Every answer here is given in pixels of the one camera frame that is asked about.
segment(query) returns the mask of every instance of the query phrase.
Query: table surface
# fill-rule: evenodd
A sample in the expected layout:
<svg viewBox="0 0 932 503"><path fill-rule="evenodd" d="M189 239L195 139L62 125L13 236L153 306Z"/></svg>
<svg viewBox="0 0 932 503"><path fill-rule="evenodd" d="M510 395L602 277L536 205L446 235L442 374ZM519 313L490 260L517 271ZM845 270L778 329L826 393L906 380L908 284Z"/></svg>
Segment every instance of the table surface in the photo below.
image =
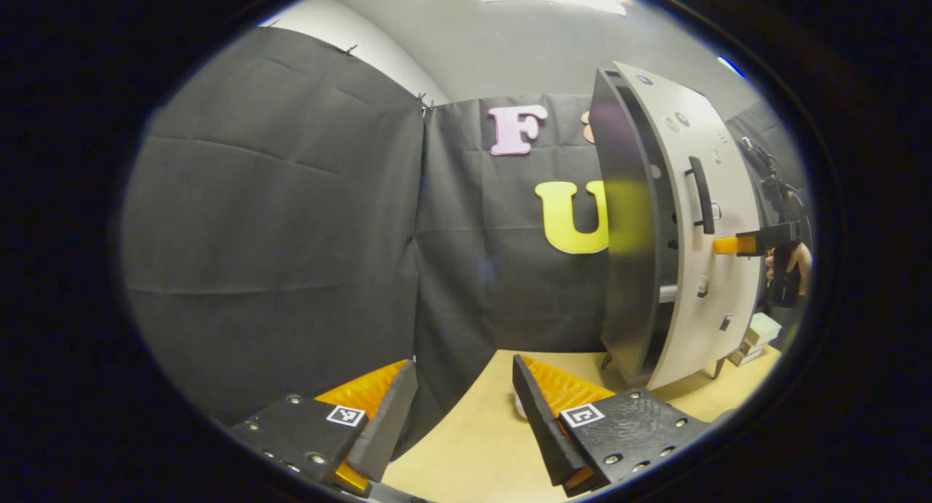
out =
<svg viewBox="0 0 932 503"><path fill-rule="evenodd" d="M440 503L566 501L563 489L550 485L534 434L515 408L515 354L615 392L627 388L615 367L599 369L604 352L496 351L453 410L424 439L389 464L382 482ZM779 357L778 350L766 347L762 356L742 367L725 361L716 380L712 379L715 364L711 364L650 394L689 416L711 422L748 399Z"/></svg>

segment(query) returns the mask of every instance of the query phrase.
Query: white wall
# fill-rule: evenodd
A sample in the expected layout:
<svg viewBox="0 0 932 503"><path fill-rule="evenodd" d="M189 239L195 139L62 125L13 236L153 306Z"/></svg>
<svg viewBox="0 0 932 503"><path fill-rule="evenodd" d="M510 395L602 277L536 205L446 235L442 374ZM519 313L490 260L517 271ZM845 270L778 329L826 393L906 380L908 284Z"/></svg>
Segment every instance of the white wall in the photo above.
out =
<svg viewBox="0 0 932 503"><path fill-rule="evenodd" d="M437 83L420 68L405 50L359 13L335 0L300 0L273 15L262 25L277 20L274 28L285 28L316 36L340 49L349 49L357 58L375 66L411 94L427 93L424 101L440 105L449 102Z"/></svg>

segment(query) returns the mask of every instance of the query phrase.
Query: human hand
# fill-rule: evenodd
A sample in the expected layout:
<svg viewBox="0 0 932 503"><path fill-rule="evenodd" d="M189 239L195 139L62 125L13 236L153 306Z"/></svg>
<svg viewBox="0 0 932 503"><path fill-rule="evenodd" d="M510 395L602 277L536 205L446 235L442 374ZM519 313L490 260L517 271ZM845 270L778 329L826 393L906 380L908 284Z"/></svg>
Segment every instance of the human hand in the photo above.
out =
<svg viewBox="0 0 932 503"><path fill-rule="evenodd" d="M766 258L765 264L769 267L773 267L773 256ZM786 265L786 273L793 271L796 266L799 265L799 294L806 294L806 287L809 285L809 273L812 272L813 268L813 255L809 251L809 248L805 244L799 243L796 250L793 250L789 254L789 264ZM767 280L773 279L773 270L767 271Z"/></svg>

